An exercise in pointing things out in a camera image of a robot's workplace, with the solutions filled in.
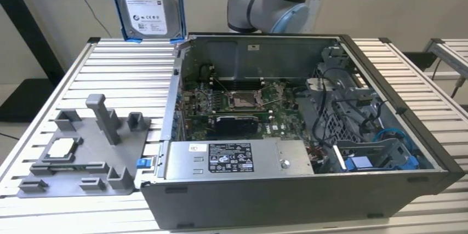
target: warning label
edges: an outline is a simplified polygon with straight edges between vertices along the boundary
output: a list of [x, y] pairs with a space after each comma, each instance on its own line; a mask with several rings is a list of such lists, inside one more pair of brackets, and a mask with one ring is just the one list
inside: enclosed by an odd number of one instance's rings
[[207, 155], [209, 172], [253, 172], [250, 144], [209, 144]]

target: white wall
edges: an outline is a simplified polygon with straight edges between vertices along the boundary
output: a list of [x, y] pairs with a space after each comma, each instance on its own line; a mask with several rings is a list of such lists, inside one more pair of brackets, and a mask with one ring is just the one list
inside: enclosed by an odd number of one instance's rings
[[[57, 58], [69, 67], [89, 37], [107, 37], [82, 0], [23, 0]], [[110, 31], [119, 37], [113, 0], [87, 0]]]
[[[49, 45], [65, 68], [71, 64], [89, 37], [107, 37], [82, 0], [25, 0]], [[113, 0], [87, 0], [95, 15], [119, 37]], [[226, 0], [183, 0], [187, 31], [223, 32]]]
[[0, 84], [18, 84], [27, 78], [45, 78], [45, 73], [1, 6], [0, 25]]
[[468, 37], [468, 0], [321, 0], [314, 33], [387, 37], [402, 51]]

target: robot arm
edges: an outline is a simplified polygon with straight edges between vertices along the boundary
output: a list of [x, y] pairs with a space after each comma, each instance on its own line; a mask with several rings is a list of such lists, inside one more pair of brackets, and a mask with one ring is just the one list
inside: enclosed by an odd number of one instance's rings
[[[183, 0], [114, 0], [126, 41], [182, 41]], [[307, 17], [305, 0], [227, 0], [229, 29], [247, 33], [298, 33]]]
[[298, 33], [306, 18], [305, 0], [227, 0], [227, 27], [249, 33]]

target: blue tab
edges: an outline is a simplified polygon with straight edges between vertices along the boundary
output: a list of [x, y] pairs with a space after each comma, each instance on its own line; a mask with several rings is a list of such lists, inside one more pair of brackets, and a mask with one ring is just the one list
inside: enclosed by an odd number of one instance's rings
[[151, 167], [151, 160], [150, 159], [139, 158], [137, 160], [137, 169], [150, 168], [150, 167]]

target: slotted aluminum surface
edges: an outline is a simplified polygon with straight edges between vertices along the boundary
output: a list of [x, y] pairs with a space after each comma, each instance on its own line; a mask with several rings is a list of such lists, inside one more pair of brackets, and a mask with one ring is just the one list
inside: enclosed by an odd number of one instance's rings
[[[354, 39], [390, 85], [463, 170], [468, 170], [468, 118], [446, 95], [402, 57], [391, 44]], [[50, 120], [63, 107], [75, 107], [85, 117], [83, 99], [103, 93], [118, 116], [139, 111], [151, 118], [151, 131], [142, 155], [157, 153], [163, 101], [171, 67], [171, 45], [102, 39], [87, 44], [66, 76], [0, 167], [0, 230], [11, 233], [71, 233], [162, 231], [139, 192], [127, 196], [18, 199], [17, 185], [41, 154], [55, 125]], [[443, 193], [417, 198], [390, 218], [255, 227], [194, 233], [466, 233], [468, 176]]]

